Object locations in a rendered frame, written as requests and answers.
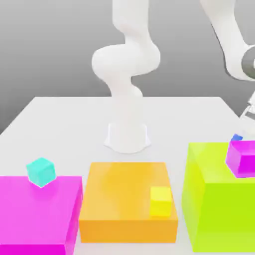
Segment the small cyan cube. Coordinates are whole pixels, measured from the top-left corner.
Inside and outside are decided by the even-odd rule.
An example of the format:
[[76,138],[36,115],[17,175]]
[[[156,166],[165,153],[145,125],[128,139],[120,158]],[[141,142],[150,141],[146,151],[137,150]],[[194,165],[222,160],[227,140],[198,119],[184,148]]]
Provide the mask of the small cyan cube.
[[26,170],[29,181],[40,188],[56,179],[54,164],[43,157],[27,164]]

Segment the large lime green box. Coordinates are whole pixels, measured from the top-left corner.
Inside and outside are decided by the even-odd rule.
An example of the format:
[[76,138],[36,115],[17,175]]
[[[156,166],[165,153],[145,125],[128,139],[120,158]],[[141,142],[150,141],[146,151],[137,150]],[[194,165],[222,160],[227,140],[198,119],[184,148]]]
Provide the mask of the large lime green box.
[[194,252],[255,253],[255,178],[236,178],[226,142],[193,142],[182,209]]

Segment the small magenta cube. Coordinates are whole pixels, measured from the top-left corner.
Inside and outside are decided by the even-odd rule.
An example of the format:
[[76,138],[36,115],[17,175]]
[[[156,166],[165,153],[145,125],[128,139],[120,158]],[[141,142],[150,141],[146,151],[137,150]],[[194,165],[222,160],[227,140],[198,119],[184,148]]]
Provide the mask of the small magenta cube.
[[255,178],[255,140],[231,141],[226,165],[236,178]]

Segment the large magenta box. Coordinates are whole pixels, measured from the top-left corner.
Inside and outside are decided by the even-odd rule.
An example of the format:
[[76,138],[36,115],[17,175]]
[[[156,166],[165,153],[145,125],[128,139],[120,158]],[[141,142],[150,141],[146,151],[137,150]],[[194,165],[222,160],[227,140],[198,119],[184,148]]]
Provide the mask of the large magenta box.
[[1,176],[0,255],[73,255],[82,192],[80,176],[43,188],[25,176]]

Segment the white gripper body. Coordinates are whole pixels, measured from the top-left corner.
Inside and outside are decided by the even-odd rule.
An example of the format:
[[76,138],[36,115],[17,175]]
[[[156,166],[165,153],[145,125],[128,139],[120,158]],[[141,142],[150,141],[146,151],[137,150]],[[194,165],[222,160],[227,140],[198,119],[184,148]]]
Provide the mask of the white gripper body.
[[240,116],[241,136],[243,139],[255,139],[255,106],[248,105]]

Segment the large orange box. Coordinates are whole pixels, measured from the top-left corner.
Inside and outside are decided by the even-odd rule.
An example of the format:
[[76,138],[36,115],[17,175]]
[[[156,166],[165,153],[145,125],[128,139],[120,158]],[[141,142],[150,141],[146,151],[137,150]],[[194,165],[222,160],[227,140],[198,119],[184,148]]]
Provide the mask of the large orange box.
[[178,216],[150,215],[152,186],[170,186],[163,162],[93,162],[79,216],[82,243],[175,243]]

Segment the small yellow cube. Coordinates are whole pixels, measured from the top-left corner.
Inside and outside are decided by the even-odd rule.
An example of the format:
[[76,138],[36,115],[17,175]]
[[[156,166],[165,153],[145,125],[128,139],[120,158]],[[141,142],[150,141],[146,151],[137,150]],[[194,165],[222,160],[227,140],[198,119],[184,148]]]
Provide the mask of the small yellow cube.
[[152,186],[150,189],[150,215],[152,217],[170,217],[172,200],[170,186]]

